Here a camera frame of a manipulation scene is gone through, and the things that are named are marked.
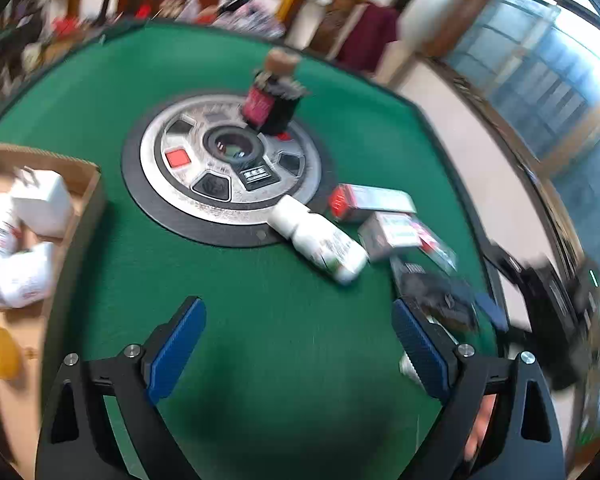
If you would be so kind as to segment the person's right hand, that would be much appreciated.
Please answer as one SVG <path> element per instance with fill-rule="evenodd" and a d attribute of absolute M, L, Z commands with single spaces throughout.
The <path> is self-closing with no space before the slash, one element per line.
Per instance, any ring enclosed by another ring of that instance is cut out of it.
<path fill-rule="evenodd" d="M 488 396 L 484 396 L 481 400 L 479 411 L 464 447 L 464 460 L 466 460 L 466 462 L 470 462 L 476 457 L 483 444 L 484 438 L 486 437 L 486 430 L 489 428 L 495 401 L 496 394 L 489 394 Z"/>

